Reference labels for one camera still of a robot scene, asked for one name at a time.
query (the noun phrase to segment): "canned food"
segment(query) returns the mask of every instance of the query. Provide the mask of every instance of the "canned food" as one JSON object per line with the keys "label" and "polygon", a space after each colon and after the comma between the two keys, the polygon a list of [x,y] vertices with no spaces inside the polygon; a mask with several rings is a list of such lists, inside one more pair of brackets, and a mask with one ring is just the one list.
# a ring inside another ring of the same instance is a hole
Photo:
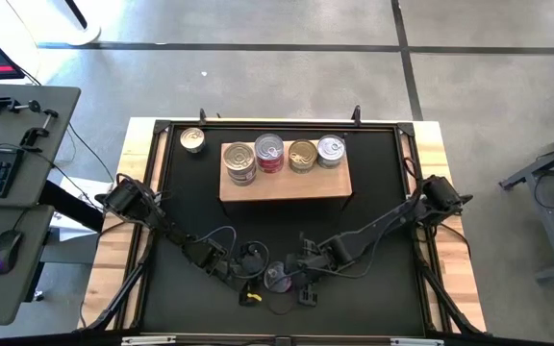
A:
{"label": "canned food", "polygon": [[236,185],[247,186],[256,179],[254,151],[245,143],[232,143],[223,153],[230,179]]}
{"label": "canned food", "polygon": [[345,143],[343,139],[327,135],[319,139],[317,143],[317,164],[324,168],[335,168],[341,163],[345,155]]}
{"label": "canned food", "polygon": [[200,129],[188,128],[181,133],[181,145],[190,153],[198,153],[204,148],[204,133]]}
{"label": "canned food", "polygon": [[264,173],[276,173],[284,166],[284,141],[274,134],[264,134],[256,139],[256,158]]}
{"label": "canned food", "polygon": [[314,168],[317,149],[309,140],[296,140],[288,150],[288,157],[292,171],[299,174],[307,173]]}

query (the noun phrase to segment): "gray floor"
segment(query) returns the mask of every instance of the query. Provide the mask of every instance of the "gray floor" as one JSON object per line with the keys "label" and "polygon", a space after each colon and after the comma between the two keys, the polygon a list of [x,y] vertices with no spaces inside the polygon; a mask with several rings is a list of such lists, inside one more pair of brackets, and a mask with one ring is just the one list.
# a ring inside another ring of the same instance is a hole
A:
{"label": "gray floor", "polygon": [[[104,41],[397,44],[390,0],[79,1]],[[410,45],[554,47],[554,0],[401,0]],[[115,170],[131,116],[412,119],[398,53],[41,50],[39,77],[83,90],[77,131]],[[528,192],[497,182],[550,150],[554,54],[412,54],[425,120],[441,123],[490,332],[554,341],[554,259]],[[78,146],[72,176],[106,180]],[[72,154],[69,138],[60,160]],[[25,305],[0,336],[72,330],[88,269],[52,264],[47,301]]]}

